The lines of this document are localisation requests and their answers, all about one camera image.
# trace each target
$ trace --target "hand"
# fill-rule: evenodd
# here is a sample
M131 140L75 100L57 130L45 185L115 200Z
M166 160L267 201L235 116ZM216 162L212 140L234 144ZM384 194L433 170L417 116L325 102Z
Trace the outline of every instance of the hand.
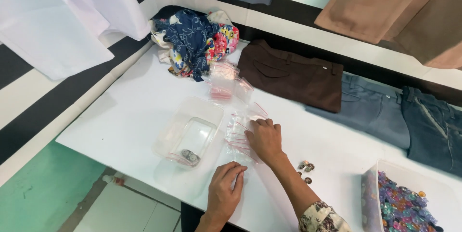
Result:
M270 118L252 120L250 124L254 128L254 132L246 130L245 135L251 148L263 162L269 165L275 159L285 155L282 152L280 124L274 125Z
M218 166L208 187L207 211L196 231L220 231L228 222L241 200L245 170L246 166L236 162Z

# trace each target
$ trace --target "navy patterned fabric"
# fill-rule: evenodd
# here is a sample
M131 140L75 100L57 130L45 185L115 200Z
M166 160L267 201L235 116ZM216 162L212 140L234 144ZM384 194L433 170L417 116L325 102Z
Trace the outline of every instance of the navy patterned fabric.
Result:
M207 39L212 38L220 26L210 23L207 16L197 15L188 9L176 12L174 17L176 19L172 19L176 22L172 24L169 19L154 19L156 28L158 31L166 31L166 38L193 71L194 80L201 82L203 79L200 72L209 70L205 59Z

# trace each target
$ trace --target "floral sleeve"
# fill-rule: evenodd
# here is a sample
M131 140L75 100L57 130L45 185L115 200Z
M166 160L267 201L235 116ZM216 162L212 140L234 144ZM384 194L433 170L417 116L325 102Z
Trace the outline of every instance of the floral sleeve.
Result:
M298 221L301 232L352 232L350 226L323 201L315 202Z

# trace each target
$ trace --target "person's left hand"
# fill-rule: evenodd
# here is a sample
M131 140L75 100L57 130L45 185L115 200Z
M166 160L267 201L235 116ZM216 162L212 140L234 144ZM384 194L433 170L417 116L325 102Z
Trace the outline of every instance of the person's left hand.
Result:
M207 211L201 218L201 223L204 221L208 227L214 228L208 231L220 231L236 210L241 200L245 170L246 166L236 162L218 166L208 187Z

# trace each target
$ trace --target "black and white striped surface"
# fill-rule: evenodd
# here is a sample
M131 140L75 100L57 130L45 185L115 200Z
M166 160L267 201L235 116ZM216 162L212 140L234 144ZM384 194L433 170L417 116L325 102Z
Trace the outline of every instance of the black and white striped surface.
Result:
M367 44L314 24L328 0L273 0L269 6L238 0L138 0L147 18L176 6L224 10L241 39L340 63L345 71L397 88L413 86L462 105L462 71L432 69L397 52L389 42ZM0 185L85 110L151 46L122 34L100 38L115 58L65 80L50 81L0 44Z

